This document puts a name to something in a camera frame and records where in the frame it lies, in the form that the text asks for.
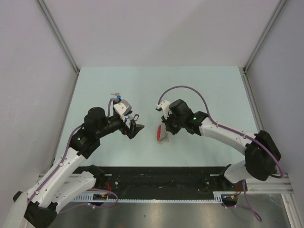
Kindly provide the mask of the key with black tag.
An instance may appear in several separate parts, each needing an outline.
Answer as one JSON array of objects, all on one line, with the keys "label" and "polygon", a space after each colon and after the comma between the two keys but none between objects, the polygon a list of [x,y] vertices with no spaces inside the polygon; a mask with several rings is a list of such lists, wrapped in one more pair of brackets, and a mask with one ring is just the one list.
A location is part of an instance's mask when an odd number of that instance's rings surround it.
[{"label": "key with black tag", "polygon": [[135,114],[135,115],[130,115],[130,122],[133,123],[133,122],[136,122],[137,120],[139,119],[139,115],[138,114]]}]

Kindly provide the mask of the aluminium corner post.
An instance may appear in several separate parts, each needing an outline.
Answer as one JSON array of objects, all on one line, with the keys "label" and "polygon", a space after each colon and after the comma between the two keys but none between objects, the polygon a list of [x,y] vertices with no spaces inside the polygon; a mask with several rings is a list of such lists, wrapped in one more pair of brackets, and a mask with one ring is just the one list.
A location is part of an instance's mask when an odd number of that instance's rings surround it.
[{"label": "aluminium corner post", "polygon": [[246,74],[250,69],[253,61],[255,60],[256,56],[258,55],[260,49],[262,48],[264,42],[266,41],[267,37],[269,36],[273,26],[277,22],[279,16],[284,10],[285,5],[287,4],[288,0],[279,0],[274,11],[272,12],[268,22],[266,23],[256,45],[254,46],[248,60],[246,61],[245,65],[243,66],[242,70]]},{"label": "aluminium corner post", "polygon": [[76,73],[76,75],[79,75],[80,68],[78,67],[57,23],[54,20],[54,17],[51,14],[51,11],[49,10],[47,4],[44,0],[36,0],[35,1],[39,10],[41,11],[43,17],[45,18],[50,30],[52,31],[55,39],[57,40],[60,48],[62,49],[63,53],[65,54],[66,58],[69,61],[69,64],[71,65],[73,71]]}]

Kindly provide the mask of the left aluminium corner post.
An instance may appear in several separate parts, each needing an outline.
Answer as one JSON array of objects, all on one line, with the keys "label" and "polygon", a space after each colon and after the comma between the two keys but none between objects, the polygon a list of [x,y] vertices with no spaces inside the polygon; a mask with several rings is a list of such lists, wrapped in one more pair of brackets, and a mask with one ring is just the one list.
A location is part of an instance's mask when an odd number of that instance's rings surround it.
[{"label": "left aluminium corner post", "polygon": [[69,61],[69,64],[71,65],[73,71],[76,73],[76,75],[79,75],[80,68],[78,67],[57,23],[54,20],[54,17],[51,14],[51,11],[49,10],[47,4],[44,0],[36,0],[35,1],[39,10],[41,11],[43,17],[45,18],[50,30],[52,31],[55,39],[57,40],[60,48],[62,49],[63,53],[65,54],[66,58]]}]

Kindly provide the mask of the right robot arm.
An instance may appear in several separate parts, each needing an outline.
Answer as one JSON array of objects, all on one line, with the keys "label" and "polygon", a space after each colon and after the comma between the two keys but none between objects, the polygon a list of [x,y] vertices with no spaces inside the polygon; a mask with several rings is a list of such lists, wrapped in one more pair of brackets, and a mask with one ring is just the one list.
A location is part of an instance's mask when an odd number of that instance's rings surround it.
[{"label": "right robot arm", "polygon": [[219,178],[223,190],[231,190],[236,183],[247,178],[266,181],[273,175],[276,162],[281,154],[271,135],[266,131],[258,133],[239,132],[236,129],[213,123],[210,116],[202,111],[193,112],[181,99],[174,102],[161,101],[156,110],[162,112],[161,121],[166,131],[177,134],[185,129],[196,134],[217,140],[244,155],[244,160],[229,164]]}]

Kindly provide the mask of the red-handled metal key holder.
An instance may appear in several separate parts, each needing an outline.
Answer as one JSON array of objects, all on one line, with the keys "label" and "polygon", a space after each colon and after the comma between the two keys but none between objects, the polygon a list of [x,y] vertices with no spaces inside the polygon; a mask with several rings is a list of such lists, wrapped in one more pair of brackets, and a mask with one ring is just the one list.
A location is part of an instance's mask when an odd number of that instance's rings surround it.
[{"label": "red-handled metal key holder", "polygon": [[169,142],[169,135],[164,123],[161,123],[157,128],[156,140],[159,144]]}]

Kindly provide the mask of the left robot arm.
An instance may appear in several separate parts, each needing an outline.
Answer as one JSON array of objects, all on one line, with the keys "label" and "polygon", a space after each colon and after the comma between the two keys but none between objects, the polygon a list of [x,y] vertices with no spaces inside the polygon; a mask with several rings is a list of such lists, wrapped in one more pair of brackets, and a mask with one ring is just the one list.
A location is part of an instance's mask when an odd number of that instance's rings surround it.
[{"label": "left robot arm", "polygon": [[21,228],[24,221],[35,228],[47,228],[79,194],[104,186],[105,173],[94,165],[89,166],[76,180],[68,184],[65,181],[100,146],[102,137],[120,131],[132,139],[144,128],[144,125],[136,122],[138,114],[126,120],[126,116],[132,113],[130,106],[120,102],[114,105],[113,111],[110,117],[101,107],[88,111],[83,124],[71,133],[61,158],[32,188],[15,194],[13,207],[4,225],[6,228]]}]

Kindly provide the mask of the right aluminium corner post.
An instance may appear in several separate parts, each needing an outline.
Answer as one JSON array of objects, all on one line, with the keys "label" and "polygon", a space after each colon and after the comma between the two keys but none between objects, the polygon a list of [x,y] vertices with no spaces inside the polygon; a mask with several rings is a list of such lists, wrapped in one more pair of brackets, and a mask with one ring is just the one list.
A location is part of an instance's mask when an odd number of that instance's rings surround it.
[{"label": "right aluminium corner post", "polygon": [[273,26],[277,22],[279,16],[284,10],[285,5],[287,4],[288,0],[279,0],[274,11],[272,12],[268,22],[266,23],[256,45],[254,46],[248,60],[246,61],[245,65],[243,66],[242,70],[246,74],[250,69],[253,61],[255,60],[256,56],[258,55],[260,49],[262,48],[264,42],[266,41],[267,37],[269,36]]}]

